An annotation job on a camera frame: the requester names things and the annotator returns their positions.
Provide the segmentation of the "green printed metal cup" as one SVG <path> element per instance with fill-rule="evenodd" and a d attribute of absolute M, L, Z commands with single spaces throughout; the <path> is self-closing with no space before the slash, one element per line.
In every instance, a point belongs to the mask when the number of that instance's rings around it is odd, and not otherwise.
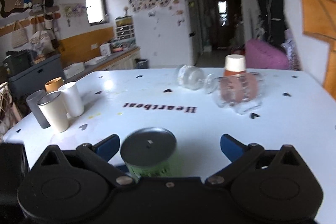
<path fill-rule="evenodd" d="M 165 128 L 147 127 L 131 133 L 120 155 L 135 180 L 142 177 L 181 177 L 182 160 L 175 135 Z"/>

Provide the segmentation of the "cream steel-rimmed cup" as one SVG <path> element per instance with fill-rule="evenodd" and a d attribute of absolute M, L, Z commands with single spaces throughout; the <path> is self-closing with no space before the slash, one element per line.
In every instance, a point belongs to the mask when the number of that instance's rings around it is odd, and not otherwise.
<path fill-rule="evenodd" d="M 55 132 L 61 133 L 68 129 L 67 111 L 60 91 L 46 94 L 37 102 L 37 106 Z"/>

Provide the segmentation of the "orange-brown paper cup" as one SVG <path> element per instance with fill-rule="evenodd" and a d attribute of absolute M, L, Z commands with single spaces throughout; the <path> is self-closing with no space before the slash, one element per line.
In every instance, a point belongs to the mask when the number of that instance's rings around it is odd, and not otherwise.
<path fill-rule="evenodd" d="M 49 80 L 45 84 L 45 90 L 47 93 L 58 91 L 58 89 L 64 84 L 64 80 L 61 77 Z"/>

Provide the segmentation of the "grey tumbler cup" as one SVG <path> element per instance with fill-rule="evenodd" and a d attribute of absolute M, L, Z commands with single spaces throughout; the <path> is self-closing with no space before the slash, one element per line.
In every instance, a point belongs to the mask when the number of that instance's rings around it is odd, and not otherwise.
<path fill-rule="evenodd" d="M 36 92 L 32 93 L 26 98 L 26 102 L 33 113 L 34 117 L 36 118 L 37 122 L 41 126 L 41 128 L 45 129 L 50 127 L 49 122 L 46 120 L 45 116 L 41 112 L 39 106 L 37 105 L 38 101 L 46 95 L 46 91 L 44 90 L 37 90 Z"/>

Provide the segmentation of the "white and brown paper cup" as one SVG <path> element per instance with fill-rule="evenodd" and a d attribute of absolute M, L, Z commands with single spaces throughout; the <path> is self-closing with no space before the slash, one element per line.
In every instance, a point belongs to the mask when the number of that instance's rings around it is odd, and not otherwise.
<path fill-rule="evenodd" d="M 223 76 L 233 76 L 242 73 L 246 73 L 245 56 L 238 54 L 227 55 Z"/>

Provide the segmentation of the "clear mug with brown sleeve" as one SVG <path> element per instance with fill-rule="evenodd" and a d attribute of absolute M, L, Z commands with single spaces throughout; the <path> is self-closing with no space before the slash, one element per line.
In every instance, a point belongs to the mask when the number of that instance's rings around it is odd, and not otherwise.
<path fill-rule="evenodd" d="M 230 107 L 243 115 L 262 105 L 265 81 L 257 72 L 217 77 L 211 82 L 210 94 L 220 108 Z"/>

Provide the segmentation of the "white flat box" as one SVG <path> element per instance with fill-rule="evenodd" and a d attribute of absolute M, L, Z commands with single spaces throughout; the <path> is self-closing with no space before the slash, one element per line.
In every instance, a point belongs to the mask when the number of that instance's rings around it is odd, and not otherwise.
<path fill-rule="evenodd" d="M 66 79 L 70 79 L 71 77 L 74 77 L 75 75 L 82 73 L 85 70 L 85 65 L 83 62 L 79 63 L 73 63 L 69 65 L 68 67 L 63 69 L 64 75 Z"/>

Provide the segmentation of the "clear wine glass lying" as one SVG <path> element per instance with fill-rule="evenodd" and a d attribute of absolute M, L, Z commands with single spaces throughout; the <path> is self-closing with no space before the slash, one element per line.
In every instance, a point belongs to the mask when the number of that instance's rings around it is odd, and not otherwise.
<path fill-rule="evenodd" d="M 206 94 L 213 93 L 218 88 L 218 79 L 213 73 L 207 74 L 199 67 L 180 65 L 175 71 L 178 86 L 197 91 L 203 89 Z"/>

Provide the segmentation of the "grey storage box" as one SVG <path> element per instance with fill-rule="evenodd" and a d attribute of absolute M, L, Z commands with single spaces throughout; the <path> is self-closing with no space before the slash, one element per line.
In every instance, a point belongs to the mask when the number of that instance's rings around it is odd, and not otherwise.
<path fill-rule="evenodd" d="M 21 100 L 37 90 L 44 90 L 47 82 L 58 77 L 65 80 L 60 54 L 53 55 L 10 77 L 8 85 L 14 99 Z"/>

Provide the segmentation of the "white counter cabinet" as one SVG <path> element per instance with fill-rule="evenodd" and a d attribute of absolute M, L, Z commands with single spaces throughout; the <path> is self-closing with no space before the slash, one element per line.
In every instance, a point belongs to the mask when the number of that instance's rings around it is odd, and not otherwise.
<path fill-rule="evenodd" d="M 85 67 L 84 71 L 65 79 L 65 82 L 77 81 L 86 75 L 95 71 L 115 71 L 115 70 L 128 70 L 136 67 L 136 59 L 140 59 L 140 47 L 135 47 L 127 51 L 114 53 L 107 57 L 102 62 L 96 65 Z"/>

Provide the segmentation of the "black trash bin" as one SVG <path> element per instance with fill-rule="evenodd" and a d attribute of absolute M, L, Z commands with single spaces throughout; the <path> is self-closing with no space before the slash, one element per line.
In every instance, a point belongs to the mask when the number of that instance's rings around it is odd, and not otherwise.
<path fill-rule="evenodd" d="M 148 59 L 135 59 L 135 69 L 148 69 L 149 60 Z"/>

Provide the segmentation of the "purple pouf seat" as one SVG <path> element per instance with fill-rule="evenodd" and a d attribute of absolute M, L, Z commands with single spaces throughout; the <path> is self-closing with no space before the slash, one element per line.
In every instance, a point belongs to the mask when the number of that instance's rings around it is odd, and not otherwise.
<path fill-rule="evenodd" d="M 245 43 L 245 60 L 247 68 L 289 69 L 285 52 L 258 39 L 250 39 Z"/>

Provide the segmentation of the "white small appliance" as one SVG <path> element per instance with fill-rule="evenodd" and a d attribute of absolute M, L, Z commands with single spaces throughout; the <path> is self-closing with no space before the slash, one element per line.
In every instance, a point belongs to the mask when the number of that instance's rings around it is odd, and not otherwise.
<path fill-rule="evenodd" d="M 100 46 L 101 56 L 110 56 L 112 54 L 110 43 L 104 43 Z"/>

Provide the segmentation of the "small drawer organizer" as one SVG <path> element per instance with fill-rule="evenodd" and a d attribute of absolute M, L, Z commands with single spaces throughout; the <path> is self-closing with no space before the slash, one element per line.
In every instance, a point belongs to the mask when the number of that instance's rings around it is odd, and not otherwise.
<path fill-rule="evenodd" d="M 134 24 L 132 16 L 123 16 L 115 19 L 116 38 L 119 40 L 135 38 Z"/>

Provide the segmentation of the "black hanging coat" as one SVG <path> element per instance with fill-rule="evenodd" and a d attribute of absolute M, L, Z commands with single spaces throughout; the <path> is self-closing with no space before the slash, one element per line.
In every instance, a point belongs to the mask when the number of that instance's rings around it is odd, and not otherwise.
<path fill-rule="evenodd" d="M 261 13 L 265 41 L 280 48 L 285 42 L 284 0 L 257 0 Z"/>

